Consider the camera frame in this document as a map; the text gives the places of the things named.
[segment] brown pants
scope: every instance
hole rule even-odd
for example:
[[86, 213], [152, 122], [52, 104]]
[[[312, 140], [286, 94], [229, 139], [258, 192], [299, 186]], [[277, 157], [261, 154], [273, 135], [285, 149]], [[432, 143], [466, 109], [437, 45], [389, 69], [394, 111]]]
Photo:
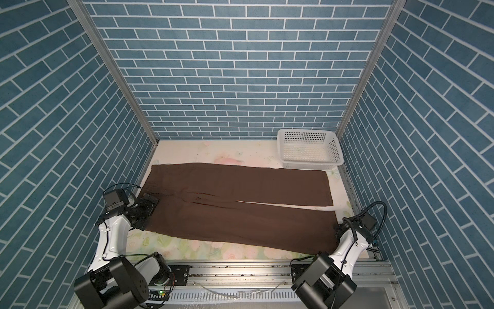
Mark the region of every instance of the brown pants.
[[146, 227], [152, 232], [307, 254], [336, 248], [334, 212], [239, 202], [331, 206], [322, 171], [153, 165], [142, 193], [160, 198]]

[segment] blue brick wall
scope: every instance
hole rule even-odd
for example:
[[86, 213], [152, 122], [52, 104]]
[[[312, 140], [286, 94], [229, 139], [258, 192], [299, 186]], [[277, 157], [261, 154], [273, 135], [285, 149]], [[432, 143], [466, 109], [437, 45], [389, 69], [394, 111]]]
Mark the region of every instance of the blue brick wall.
[[335, 130], [391, 0], [84, 1], [160, 139]]
[[493, 28], [491, 1], [408, 0], [341, 139], [411, 308], [494, 308]]
[[65, 0], [0, 1], [0, 308], [58, 308], [151, 144]]

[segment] white plastic basket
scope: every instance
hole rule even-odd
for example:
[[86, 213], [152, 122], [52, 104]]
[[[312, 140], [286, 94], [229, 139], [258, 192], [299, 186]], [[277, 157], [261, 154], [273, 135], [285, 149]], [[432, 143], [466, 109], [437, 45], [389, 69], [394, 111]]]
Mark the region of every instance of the white plastic basket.
[[278, 155], [286, 169], [324, 171], [343, 164], [336, 134], [324, 130], [279, 130]]

